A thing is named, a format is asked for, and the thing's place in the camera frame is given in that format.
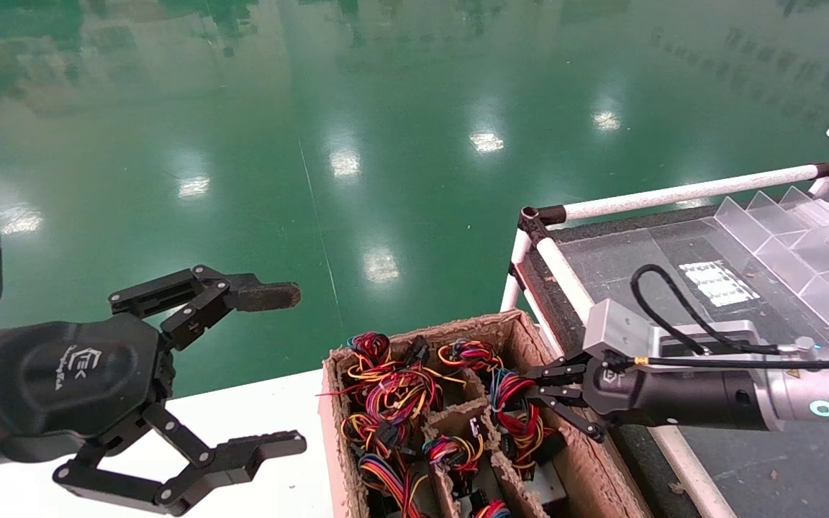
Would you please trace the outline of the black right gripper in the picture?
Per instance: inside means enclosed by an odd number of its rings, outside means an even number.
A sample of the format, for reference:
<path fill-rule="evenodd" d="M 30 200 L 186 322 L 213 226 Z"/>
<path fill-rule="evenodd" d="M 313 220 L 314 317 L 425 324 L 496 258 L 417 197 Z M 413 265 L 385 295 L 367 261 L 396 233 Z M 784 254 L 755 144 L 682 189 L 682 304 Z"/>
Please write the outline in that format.
<path fill-rule="evenodd" d="M 654 358 L 615 368 L 584 352 L 529 368 L 527 379 L 528 403 L 550 409 L 593 442 L 604 442 L 605 427 L 625 425 L 772 429 L 747 360 Z M 587 407 L 598 423 L 578 411 Z"/>

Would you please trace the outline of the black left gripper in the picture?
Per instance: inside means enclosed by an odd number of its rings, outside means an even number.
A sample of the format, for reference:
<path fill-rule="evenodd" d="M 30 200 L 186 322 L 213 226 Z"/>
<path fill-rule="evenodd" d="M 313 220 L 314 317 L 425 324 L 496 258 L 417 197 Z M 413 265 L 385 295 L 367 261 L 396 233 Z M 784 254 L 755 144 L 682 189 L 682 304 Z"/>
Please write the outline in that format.
<path fill-rule="evenodd" d="M 79 498 L 175 517 L 216 489 L 250 483 L 264 461 L 306 452 L 306 438 L 291 430 L 211 448 L 164 407 L 174 380 L 170 350 L 184 350 L 232 311 L 290 309 L 300 299 L 294 282 L 195 265 L 112 293 L 118 315 L 105 321 L 0 329 L 0 463 L 76 453 L 53 472 L 56 485 Z M 169 309 L 159 331 L 142 321 Z M 148 430 L 184 457 L 178 475 L 158 481 L 99 468 Z"/>

